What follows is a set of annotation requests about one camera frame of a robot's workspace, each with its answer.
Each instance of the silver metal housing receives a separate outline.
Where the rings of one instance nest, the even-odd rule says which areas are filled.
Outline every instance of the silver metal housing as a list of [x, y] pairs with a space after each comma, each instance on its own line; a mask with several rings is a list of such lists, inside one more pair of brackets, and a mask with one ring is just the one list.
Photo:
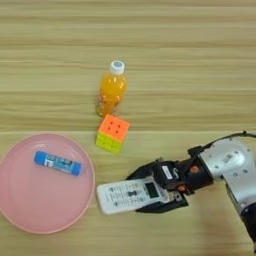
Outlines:
[[253, 154], [234, 139], [215, 142], [200, 154], [213, 179], [224, 179], [238, 214], [256, 202], [256, 169]]

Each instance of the orange liquid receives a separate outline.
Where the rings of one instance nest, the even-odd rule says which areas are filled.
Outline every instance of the orange liquid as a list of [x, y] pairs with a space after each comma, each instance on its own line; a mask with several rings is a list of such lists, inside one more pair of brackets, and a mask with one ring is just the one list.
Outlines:
[[97, 113], [100, 116], [113, 114], [122, 101], [126, 88], [127, 80], [123, 74], [106, 73], [101, 80]]

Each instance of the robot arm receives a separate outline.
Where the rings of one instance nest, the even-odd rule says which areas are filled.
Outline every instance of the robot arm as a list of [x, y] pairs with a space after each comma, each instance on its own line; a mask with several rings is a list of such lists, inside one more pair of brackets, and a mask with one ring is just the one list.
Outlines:
[[138, 168], [128, 179], [152, 175], [162, 188], [174, 192], [174, 198], [167, 204], [157, 203], [137, 211], [162, 213], [187, 206], [184, 195], [191, 195], [214, 180], [224, 180], [227, 193], [255, 243], [256, 169], [250, 149], [233, 139], [238, 136], [256, 138], [256, 135], [246, 132], [232, 134], [188, 150], [191, 157], [187, 160], [158, 159]]
[[226, 182], [227, 193], [256, 242], [256, 169], [249, 148], [233, 139], [215, 142], [200, 154], [209, 174]]

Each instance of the rubik's cube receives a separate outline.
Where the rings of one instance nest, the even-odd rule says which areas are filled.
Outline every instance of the rubik's cube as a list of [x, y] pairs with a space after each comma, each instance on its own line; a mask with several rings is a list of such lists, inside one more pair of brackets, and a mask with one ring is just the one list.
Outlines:
[[96, 139], [96, 145], [112, 153], [119, 153], [130, 123], [117, 117], [106, 115]]

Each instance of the white case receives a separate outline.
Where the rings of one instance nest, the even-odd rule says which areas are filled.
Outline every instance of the white case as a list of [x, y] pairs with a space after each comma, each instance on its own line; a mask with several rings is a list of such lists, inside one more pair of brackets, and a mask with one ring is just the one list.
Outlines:
[[105, 214], [132, 211], [156, 202], [169, 202], [167, 190], [162, 189], [153, 177], [99, 185], [97, 196]]

